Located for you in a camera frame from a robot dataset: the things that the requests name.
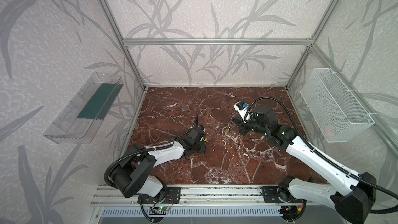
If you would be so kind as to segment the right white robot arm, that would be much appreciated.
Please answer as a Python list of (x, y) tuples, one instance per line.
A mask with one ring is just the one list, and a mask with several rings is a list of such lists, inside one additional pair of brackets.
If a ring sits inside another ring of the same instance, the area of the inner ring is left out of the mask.
[(283, 202), (293, 199), (313, 201), (336, 210), (352, 224), (362, 224), (375, 202), (376, 190), (354, 176), (359, 173), (346, 168), (299, 136), (285, 124), (280, 124), (274, 110), (261, 105), (253, 111), (244, 101), (234, 105), (239, 116), (233, 118), (241, 135), (254, 132), (263, 135), (275, 147), (299, 159), (326, 181), (326, 185), (311, 183), (288, 176), (278, 185), (278, 197)]

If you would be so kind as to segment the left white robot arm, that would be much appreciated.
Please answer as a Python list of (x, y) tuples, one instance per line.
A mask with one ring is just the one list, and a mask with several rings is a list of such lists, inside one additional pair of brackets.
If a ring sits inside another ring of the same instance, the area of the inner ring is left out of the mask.
[(161, 164), (187, 158), (194, 153), (204, 154), (206, 145), (205, 127), (198, 124), (165, 145), (145, 147), (134, 144), (106, 169), (104, 181), (119, 189), (125, 198), (146, 195), (163, 200), (167, 185), (152, 176), (152, 170)]

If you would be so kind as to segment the silver metal key holder plate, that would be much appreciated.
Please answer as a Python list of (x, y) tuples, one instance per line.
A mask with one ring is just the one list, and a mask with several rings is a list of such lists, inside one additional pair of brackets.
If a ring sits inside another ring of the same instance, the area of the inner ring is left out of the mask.
[(229, 133), (232, 124), (233, 124), (233, 118), (231, 118), (230, 123), (227, 125), (227, 127), (226, 127), (226, 129), (225, 129), (225, 133), (227, 133), (227, 134)]

